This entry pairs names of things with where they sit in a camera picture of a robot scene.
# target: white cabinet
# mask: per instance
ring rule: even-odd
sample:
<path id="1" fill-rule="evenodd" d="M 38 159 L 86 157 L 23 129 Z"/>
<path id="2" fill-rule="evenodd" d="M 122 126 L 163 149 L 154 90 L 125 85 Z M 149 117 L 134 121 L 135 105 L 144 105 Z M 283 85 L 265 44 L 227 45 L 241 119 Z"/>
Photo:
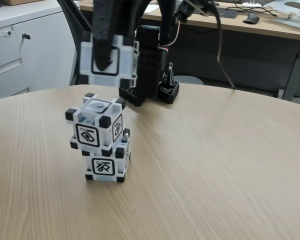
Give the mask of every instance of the white cabinet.
<path id="1" fill-rule="evenodd" d="M 75 44 L 63 12 L 12 26 L 17 36 L 29 91 L 69 86 Z"/>
<path id="2" fill-rule="evenodd" d="M 68 22 L 56 0 L 0 7 L 0 98 L 25 89 L 68 86 L 75 56 Z"/>

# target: drawer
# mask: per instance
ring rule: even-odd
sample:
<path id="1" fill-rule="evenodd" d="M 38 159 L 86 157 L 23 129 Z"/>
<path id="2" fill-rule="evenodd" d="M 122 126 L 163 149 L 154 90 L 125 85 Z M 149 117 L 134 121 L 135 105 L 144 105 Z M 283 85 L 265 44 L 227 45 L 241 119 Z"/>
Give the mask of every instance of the drawer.
<path id="1" fill-rule="evenodd" d="M 12 31 L 11 26 L 0 28 L 0 66 L 20 58 L 21 53 L 17 34 Z"/>
<path id="2" fill-rule="evenodd" d="M 29 87 L 30 83 L 25 72 L 25 65 L 20 59 L 0 66 L 0 99 L 10 97 Z"/>

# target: drawer handle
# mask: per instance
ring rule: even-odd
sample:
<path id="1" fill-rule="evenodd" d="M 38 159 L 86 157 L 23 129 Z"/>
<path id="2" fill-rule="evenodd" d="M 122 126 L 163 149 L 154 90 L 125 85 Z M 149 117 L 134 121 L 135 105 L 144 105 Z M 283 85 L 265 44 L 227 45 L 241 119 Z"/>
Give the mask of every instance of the drawer handle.
<path id="1" fill-rule="evenodd" d="M 23 39 L 28 39 L 28 40 L 30 40 L 31 39 L 31 37 L 30 37 L 30 35 L 28 35 L 28 34 L 22 34 L 22 38 Z"/>

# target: stacked cubes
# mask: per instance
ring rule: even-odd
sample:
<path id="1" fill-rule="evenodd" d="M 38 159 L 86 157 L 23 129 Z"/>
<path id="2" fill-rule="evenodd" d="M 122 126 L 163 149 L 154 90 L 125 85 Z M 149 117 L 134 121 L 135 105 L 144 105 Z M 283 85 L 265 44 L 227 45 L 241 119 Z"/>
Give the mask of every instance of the stacked cubes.
<path id="1" fill-rule="evenodd" d="M 122 99 L 104 101 L 87 93 L 80 108 L 65 112 L 67 123 L 73 126 L 70 145 L 82 151 L 86 160 L 87 180 L 123 183 L 130 161 L 130 130 L 123 124 Z"/>

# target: black cable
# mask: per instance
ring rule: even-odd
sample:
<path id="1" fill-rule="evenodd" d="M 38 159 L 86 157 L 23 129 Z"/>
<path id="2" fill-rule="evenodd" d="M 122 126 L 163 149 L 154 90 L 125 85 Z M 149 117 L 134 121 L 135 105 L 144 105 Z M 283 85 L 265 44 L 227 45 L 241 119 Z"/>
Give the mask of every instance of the black cable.
<path id="1" fill-rule="evenodd" d="M 227 80 L 231 84 L 232 89 L 236 89 L 234 81 L 231 79 L 230 75 L 227 74 L 226 70 L 223 67 L 223 64 L 221 63 L 221 52 L 222 52 L 222 43 L 223 43 L 223 30 L 222 30 L 221 19 L 220 19 L 220 16 L 219 16 L 217 8 L 214 7 L 212 13 L 215 16 L 216 25 L 217 25 L 217 29 L 218 29 L 218 32 L 219 32 L 219 47 L 218 47 L 217 62 L 219 64 L 221 70 L 223 71 L 224 75 L 226 76 Z"/>
<path id="2" fill-rule="evenodd" d="M 203 10 L 199 9 L 197 6 L 195 6 L 190 0 L 185 0 L 189 5 L 191 5 L 192 7 L 194 7 L 194 9 L 197 9 L 201 14 L 204 15 Z M 221 68 L 221 70 L 223 71 L 226 79 L 229 81 L 229 83 L 231 84 L 232 89 L 236 89 L 236 86 L 234 84 L 234 82 L 232 81 L 231 77 L 229 76 L 229 74 L 226 72 L 226 70 L 223 67 L 223 64 L 221 63 L 221 52 L 222 52 L 222 45 L 223 45 L 223 30 L 222 30 L 222 25 L 221 25 L 221 19 L 220 19 L 220 15 L 218 13 L 218 10 L 216 8 L 216 6 L 214 5 L 214 3 L 210 4 L 209 2 L 205 2 L 206 0 L 197 0 L 207 11 L 210 11 L 211 13 L 213 13 L 213 15 L 215 16 L 216 19 L 216 25 L 217 25 L 217 30 L 219 32 L 219 44 L 218 44 L 218 53 L 217 53 L 217 62 Z"/>
<path id="3" fill-rule="evenodd" d="M 192 28 L 190 28 L 190 27 L 187 27 L 187 26 L 185 26 L 185 25 L 181 25 L 181 27 L 183 27 L 183 28 L 185 28 L 185 29 L 187 29 L 187 30 L 189 30 L 189 31 L 193 31 L 193 32 L 195 32 L 195 33 L 197 33 L 197 34 L 200 34 L 200 35 L 202 35 L 202 34 L 207 34 L 207 33 L 211 33 L 211 32 L 214 32 L 214 31 L 217 31 L 217 29 L 212 29 L 212 30 L 208 30 L 208 31 L 204 31 L 204 32 L 199 32 L 199 31 L 197 31 L 197 30 L 195 30 L 195 29 L 192 29 Z"/>
<path id="4" fill-rule="evenodd" d="M 246 6 L 238 6 L 237 4 L 238 4 L 240 1 L 236 2 L 235 0 L 233 0 L 233 3 L 234 3 L 235 6 L 229 6 L 229 7 L 226 8 L 226 10 L 233 9 L 233 8 L 238 8 L 238 9 L 242 10 L 242 11 L 237 11 L 238 13 L 243 13 L 243 12 L 251 11 L 251 12 L 255 12 L 255 13 L 259 13 L 259 14 L 262 14 L 262 13 L 270 13 L 272 16 L 277 17 L 276 14 L 272 13 L 272 10 L 268 10 L 268 9 L 266 9 L 265 7 L 246 7 Z"/>

